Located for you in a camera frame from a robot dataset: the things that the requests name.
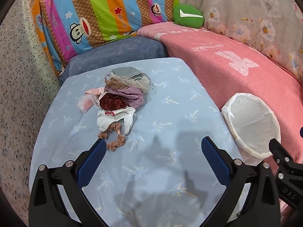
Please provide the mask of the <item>brown ruffled scrunchie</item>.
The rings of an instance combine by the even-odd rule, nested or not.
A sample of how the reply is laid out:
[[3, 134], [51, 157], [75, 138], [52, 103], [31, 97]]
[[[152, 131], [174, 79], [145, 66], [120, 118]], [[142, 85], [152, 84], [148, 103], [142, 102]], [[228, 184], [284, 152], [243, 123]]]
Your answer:
[[[102, 131], [98, 134], [99, 139], [106, 141], [106, 149], [110, 151], [115, 151], [117, 148], [123, 146], [126, 142], [125, 136], [121, 133], [122, 124], [120, 122], [113, 122], [109, 125], [106, 131]], [[116, 139], [107, 142], [111, 134], [116, 134]]]

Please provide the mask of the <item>pink plastic wrapper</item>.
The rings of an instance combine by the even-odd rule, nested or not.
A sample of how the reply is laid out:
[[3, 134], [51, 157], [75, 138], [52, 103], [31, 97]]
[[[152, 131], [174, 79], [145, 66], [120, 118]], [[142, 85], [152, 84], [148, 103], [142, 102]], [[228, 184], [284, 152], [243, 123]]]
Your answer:
[[99, 105], [99, 97], [104, 93], [104, 87], [89, 89], [85, 91], [85, 95], [82, 96], [77, 104], [77, 107], [81, 113], [86, 113], [91, 107]]

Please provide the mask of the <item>dark red velvet scrunchie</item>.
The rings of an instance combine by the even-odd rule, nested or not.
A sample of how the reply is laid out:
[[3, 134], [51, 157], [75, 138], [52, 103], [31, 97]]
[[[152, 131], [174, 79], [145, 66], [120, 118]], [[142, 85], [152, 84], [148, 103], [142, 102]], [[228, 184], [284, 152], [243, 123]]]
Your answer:
[[106, 111], [114, 111], [128, 107], [128, 104], [123, 97], [111, 93], [105, 93], [99, 100], [99, 105]]

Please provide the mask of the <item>purple cloth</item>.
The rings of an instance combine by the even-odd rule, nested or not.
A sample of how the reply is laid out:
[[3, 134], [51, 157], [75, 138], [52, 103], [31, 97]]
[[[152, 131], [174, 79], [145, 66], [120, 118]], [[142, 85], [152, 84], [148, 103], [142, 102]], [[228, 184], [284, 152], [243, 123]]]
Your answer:
[[139, 108], [144, 102], [143, 92], [136, 87], [127, 86], [123, 89], [114, 90], [105, 86], [104, 91], [124, 98], [128, 106], [135, 109]]

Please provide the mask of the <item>tan stocking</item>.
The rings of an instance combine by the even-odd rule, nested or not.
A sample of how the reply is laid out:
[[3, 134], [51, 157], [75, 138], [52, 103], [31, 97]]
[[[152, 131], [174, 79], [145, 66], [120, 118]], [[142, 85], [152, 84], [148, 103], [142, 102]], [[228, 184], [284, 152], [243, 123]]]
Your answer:
[[113, 90], [124, 89], [127, 87], [126, 84], [119, 82], [116, 79], [106, 80], [106, 85]]

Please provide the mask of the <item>sheer organza pouch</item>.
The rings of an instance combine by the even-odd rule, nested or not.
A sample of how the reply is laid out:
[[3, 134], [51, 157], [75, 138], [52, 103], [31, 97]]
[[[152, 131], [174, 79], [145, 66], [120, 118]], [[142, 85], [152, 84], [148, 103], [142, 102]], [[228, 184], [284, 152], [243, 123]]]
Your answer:
[[108, 73], [105, 75], [105, 80], [116, 79], [119, 82], [126, 84], [127, 86], [139, 88], [143, 94], [147, 94], [150, 89], [154, 89], [155, 86], [150, 77], [146, 73], [143, 74], [143, 78], [134, 80], [127, 77], [117, 76], [111, 73], [111, 71], [108, 71]]

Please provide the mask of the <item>grey drawstring pouch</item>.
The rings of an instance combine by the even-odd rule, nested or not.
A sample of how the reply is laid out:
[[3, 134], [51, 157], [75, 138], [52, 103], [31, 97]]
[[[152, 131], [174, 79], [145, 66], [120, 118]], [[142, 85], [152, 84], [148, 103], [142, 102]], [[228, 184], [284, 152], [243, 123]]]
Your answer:
[[111, 71], [111, 73], [117, 76], [127, 77], [134, 80], [138, 80], [144, 77], [144, 74], [140, 70], [134, 67], [115, 68]]

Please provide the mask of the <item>white lined trash bin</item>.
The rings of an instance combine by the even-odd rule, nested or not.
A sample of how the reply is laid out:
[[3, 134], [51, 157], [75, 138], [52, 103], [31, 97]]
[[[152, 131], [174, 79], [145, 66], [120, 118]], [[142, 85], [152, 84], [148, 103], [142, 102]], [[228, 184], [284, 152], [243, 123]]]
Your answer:
[[262, 99], [250, 93], [236, 93], [221, 113], [246, 165], [256, 166], [272, 156], [269, 142], [273, 138], [281, 141], [280, 124]]

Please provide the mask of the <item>light blue table cloth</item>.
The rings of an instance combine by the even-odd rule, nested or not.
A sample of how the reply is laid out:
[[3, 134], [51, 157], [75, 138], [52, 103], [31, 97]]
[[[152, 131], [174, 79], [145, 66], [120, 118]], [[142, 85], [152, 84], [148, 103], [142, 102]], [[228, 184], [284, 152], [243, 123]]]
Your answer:
[[[199, 226], [225, 187], [202, 154], [209, 136], [232, 158], [240, 158], [226, 123], [206, 89], [178, 58], [127, 63], [154, 84], [134, 113], [126, 143], [107, 152], [83, 189], [109, 226]], [[79, 99], [105, 85], [112, 67], [68, 78], [44, 119], [34, 146], [29, 181], [42, 164], [53, 168], [75, 160], [97, 140], [98, 108], [81, 113]]]

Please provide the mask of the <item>pink bed blanket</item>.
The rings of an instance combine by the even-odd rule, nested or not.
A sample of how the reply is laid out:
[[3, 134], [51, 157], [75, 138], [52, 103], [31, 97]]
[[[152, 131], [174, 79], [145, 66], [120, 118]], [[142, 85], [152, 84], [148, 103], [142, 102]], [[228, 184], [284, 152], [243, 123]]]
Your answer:
[[219, 108], [235, 93], [261, 98], [278, 119], [281, 144], [302, 163], [302, 84], [296, 77], [257, 50], [206, 29], [165, 22], [144, 26], [137, 35], [184, 60]]

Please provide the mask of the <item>floral grey curtain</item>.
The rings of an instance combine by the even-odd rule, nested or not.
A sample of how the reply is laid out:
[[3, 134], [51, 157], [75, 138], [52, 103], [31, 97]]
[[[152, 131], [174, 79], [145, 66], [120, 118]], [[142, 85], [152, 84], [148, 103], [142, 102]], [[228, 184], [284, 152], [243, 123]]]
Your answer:
[[295, 0], [180, 0], [204, 27], [246, 44], [302, 80], [302, 11]]

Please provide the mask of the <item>blue grey cushion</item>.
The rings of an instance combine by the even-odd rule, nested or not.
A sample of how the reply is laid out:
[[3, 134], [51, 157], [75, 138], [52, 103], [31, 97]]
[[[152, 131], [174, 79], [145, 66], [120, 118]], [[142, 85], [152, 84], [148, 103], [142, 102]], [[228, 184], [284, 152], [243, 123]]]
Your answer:
[[60, 76], [60, 83], [72, 76], [129, 61], [167, 58], [167, 48], [161, 42], [143, 36], [128, 37], [107, 43], [71, 58]]

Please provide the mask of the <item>green check mark cushion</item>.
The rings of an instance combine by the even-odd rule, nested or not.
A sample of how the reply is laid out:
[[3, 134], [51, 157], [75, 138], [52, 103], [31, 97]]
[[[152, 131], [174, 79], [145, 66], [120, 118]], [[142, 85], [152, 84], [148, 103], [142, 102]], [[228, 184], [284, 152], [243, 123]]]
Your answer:
[[173, 10], [175, 24], [199, 29], [204, 24], [204, 16], [198, 9], [188, 4], [179, 4]]

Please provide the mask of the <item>colourful monkey print quilt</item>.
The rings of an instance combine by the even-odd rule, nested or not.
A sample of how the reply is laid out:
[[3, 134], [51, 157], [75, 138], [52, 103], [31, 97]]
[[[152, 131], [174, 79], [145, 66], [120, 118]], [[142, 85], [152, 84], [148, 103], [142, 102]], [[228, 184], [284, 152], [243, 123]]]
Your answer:
[[38, 36], [60, 76], [72, 57], [173, 19], [179, 0], [30, 0]]

